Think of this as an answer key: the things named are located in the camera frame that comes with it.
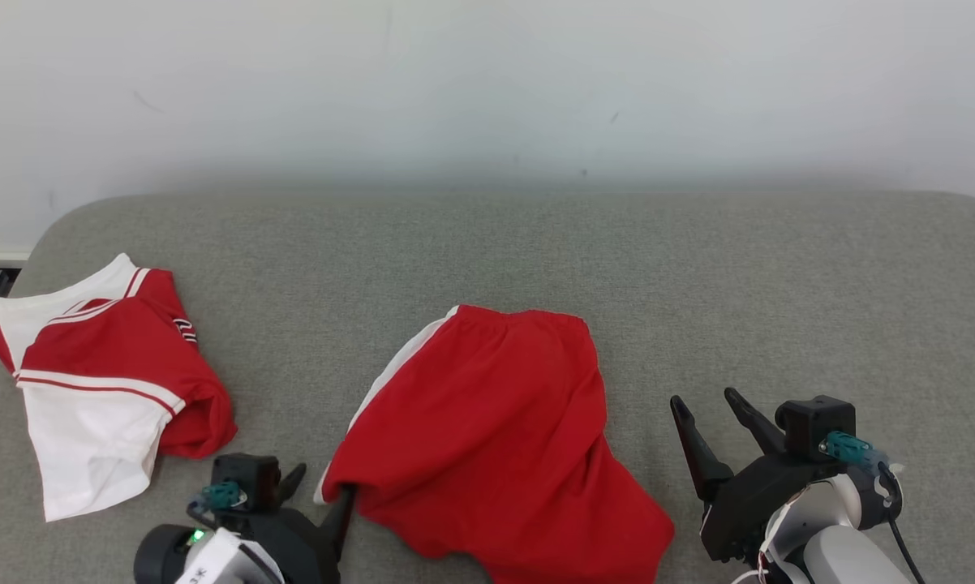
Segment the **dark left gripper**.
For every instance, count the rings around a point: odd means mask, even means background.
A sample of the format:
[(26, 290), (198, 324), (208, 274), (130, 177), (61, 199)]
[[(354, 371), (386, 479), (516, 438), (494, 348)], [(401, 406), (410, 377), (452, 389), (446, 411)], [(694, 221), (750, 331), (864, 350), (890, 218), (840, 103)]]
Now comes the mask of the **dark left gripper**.
[[(299, 463), (280, 480), (280, 502), (294, 498), (307, 473)], [(327, 517), (316, 525), (294, 508), (275, 513), (251, 514), (244, 520), (243, 535), (260, 543), (282, 573), (284, 583), (340, 583), (342, 558), (355, 486), (343, 485)]]

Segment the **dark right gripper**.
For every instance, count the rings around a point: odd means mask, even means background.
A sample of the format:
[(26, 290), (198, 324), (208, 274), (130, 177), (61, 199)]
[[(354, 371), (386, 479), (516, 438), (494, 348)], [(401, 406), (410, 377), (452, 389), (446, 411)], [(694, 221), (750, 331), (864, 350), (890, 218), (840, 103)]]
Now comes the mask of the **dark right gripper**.
[(707, 555), (718, 562), (754, 558), (761, 547), (761, 531), (773, 513), (811, 482), (841, 472), (837, 461), (774, 454), (785, 451), (784, 433), (735, 388), (726, 388), (724, 398), (765, 454), (736, 474), (711, 451), (684, 400), (672, 396), (672, 417), (685, 462), (696, 494), (707, 507), (700, 539)]

